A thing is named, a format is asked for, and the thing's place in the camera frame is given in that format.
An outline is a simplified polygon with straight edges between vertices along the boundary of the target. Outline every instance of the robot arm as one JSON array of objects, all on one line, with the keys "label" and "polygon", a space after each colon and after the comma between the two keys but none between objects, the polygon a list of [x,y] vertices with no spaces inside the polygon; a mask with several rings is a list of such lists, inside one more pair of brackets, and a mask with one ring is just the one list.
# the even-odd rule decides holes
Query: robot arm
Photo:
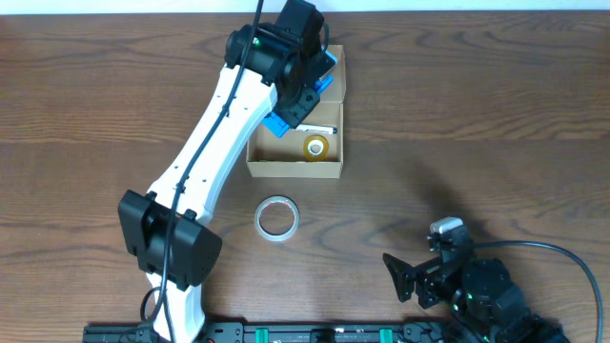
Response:
[{"label": "robot arm", "polygon": [[[176,184],[194,152],[210,131],[222,106],[227,102],[237,70],[238,68],[227,67],[222,69],[210,106],[204,112],[191,137],[170,167],[152,183],[148,193],[156,193],[154,199],[156,203],[166,208],[171,207]],[[208,146],[199,156],[180,196],[177,212],[194,211],[197,213],[195,220],[204,227],[210,225],[212,221],[216,199],[237,156],[254,129],[263,117],[272,111],[277,101],[275,85],[264,85],[260,79],[260,74],[244,71],[230,107],[230,115],[224,118]],[[153,288],[161,285],[159,274],[149,272],[147,277]],[[201,309],[201,284],[181,291],[170,281],[167,287],[175,338],[178,342],[192,342],[205,321],[205,314]],[[158,301],[159,293],[155,293],[154,296],[155,301]],[[170,333],[163,311],[159,312],[153,326],[156,332],[169,339]]]},{"label": "robot arm", "polygon": [[383,254],[400,302],[417,295],[426,310],[449,304],[456,320],[445,328],[447,341],[569,343],[561,329],[531,313],[520,288],[498,259],[477,259],[461,219],[448,217],[430,226],[428,243],[439,253],[418,266]]},{"label": "robot arm", "polygon": [[[172,206],[175,185],[210,131],[222,106],[227,102],[227,97],[235,82],[237,69],[228,67],[222,69],[212,101],[194,128],[191,137],[170,167],[149,188],[148,192],[156,193],[154,201],[166,208]],[[208,146],[197,159],[190,177],[184,185],[185,189],[180,195],[177,212],[195,211],[197,222],[203,226],[210,225],[212,221],[216,199],[237,156],[254,129],[274,109],[277,102],[275,84],[267,86],[260,82],[261,77],[254,71],[244,70],[239,88],[229,109],[230,115],[220,123]]]},{"label": "robot arm", "polygon": [[[180,154],[146,195],[127,191],[119,203],[127,250],[137,257],[139,268],[155,288],[161,283],[164,269],[165,237],[176,185],[227,103],[239,63],[243,63],[244,73],[228,114],[195,161],[177,202],[166,296],[178,342],[192,342],[204,324],[201,283],[222,246],[222,240],[207,226],[237,156],[268,114],[273,112],[269,117],[294,129],[319,102],[315,84],[336,63],[320,44],[323,21],[314,5],[289,0],[274,24],[264,23],[255,29],[248,56],[242,54],[253,27],[246,25],[234,31],[227,42],[226,64],[212,101]],[[159,294],[154,296],[158,301]],[[163,311],[154,320],[154,329],[169,339]]]}]

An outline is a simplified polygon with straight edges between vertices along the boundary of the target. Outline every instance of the cardboard box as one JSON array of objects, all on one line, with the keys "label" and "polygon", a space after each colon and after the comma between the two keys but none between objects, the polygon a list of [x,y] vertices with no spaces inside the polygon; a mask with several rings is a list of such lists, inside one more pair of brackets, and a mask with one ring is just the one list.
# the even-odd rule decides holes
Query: cardboard box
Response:
[{"label": "cardboard box", "polygon": [[252,177],[339,178],[343,168],[343,99],[346,91],[343,46],[329,46],[337,64],[333,84],[324,91],[320,103],[303,124],[336,127],[336,134],[321,134],[329,143],[327,157],[308,162],[303,152],[305,140],[319,133],[289,130],[277,138],[264,125],[258,126],[248,141],[246,164]]}]

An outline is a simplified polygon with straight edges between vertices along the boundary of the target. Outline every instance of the blue object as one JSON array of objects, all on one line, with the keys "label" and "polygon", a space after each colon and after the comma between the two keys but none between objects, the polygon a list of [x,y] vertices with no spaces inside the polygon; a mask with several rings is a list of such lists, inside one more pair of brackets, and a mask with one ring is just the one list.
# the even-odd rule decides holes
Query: blue object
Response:
[{"label": "blue object", "polygon": [[328,75],[322,81],[315,81],[314,83],[314,91],[318,94],[323,93],[331,84],[333,83],[333,76]]},{"label": "blue object", "polygon": [[273,111],[263,118],[263,124],[265,124],[267,129],[273,132],[277,138],[281,138],[284,133],[290,129],[288,123],[286,123],[284,119],[280,118],[279,115],[275,114]]},{"label": "blue object", "polygon": [[[334,57],[327,50],[326,54],[335,61],[336,65],[336,57]],[[333,80],[333,76],[328,75],[321,81],[315,81],[314,86],[312,88],[316,93],[321,94],[329,86],[331,86]],[[282,136],[284,136],[284,134],[290,129],[290,126],[284,121],[284,119],[280,118],[279,115],[275,114],[275,112],[273,111],[263,118],[263,124],[267,127],[267,129],[269,129],[269,131],[273,132],[275,137],[277,138],[281,138]]]}]

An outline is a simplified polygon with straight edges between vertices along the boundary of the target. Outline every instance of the tape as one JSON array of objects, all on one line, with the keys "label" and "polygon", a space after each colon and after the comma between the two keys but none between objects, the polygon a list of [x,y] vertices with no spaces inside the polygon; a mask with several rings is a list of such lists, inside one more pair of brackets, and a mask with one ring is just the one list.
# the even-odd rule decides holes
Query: tape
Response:
[{"label": "tape", "polygon": [[[270,233],[270,232],[266,231],[265,228],[263,228],[263,226],[260,224],[260,215],[263,213],[263,210],[265,210],[265,208],[267,206],[270,206],[272,204],[283,204],[283,205],[288,206],[290,208],[290,210],[293,212],[293,215],[295,216],[295,221],[293,222],[293,225],[291,226],[291,228],[289,228],[284,233],[281,233],[281,234]],[[272,242],[282,242],[282,241],[285,241],[286,239],[292,237],[293,234],[295,234],[295,232],[296,232],[296,228],[298,228],[298,220],[299,220],[298,208],[296,207],[293,200],[287,198],[286,196],[281,196],[281,195],[268,197],[267,199],[263,200],[258,205],[258,207],[256,208],[256,212],[254,213],[254,225],[256,226],[256,230],[258,231],[258,233],[260,233],[261,236],[263,236],[263,238],[267,239],[268,241],[272,241]]]},{"label": "tape", "polygon": [[321,135],[310,136],[305,139],[303,152],[305,158],[310,162],[323,161],[328,154],[328,141]]}]

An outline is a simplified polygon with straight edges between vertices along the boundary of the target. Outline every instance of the wood grain surface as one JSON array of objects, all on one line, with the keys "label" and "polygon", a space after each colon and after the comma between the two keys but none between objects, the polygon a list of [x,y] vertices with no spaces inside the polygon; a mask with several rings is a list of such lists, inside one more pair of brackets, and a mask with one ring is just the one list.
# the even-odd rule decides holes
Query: wood grain surface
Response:
[{"label": "wood grain surface", "polygon": [[[448,214],[480,242],[572,250],[610,312],[608,12],[326,17],[347,55],[341,179],[252,179],[239,158],[211,225],[224,247],[206,282],[207,314],[446,317],[399,303],[381,255],[432,258],[427,227]],[[89,322],[138,321],[149,285],[126,253],[116,206],[177,155],[207,107],[229,33],[251,20],[0,18],[0,341],[77,342]],[[301,211],[284,244],[253,225],[272,194]],[[572,342],[594,340],[594,297],[571,260],[481,254],[502,258],[532,309]]]}]

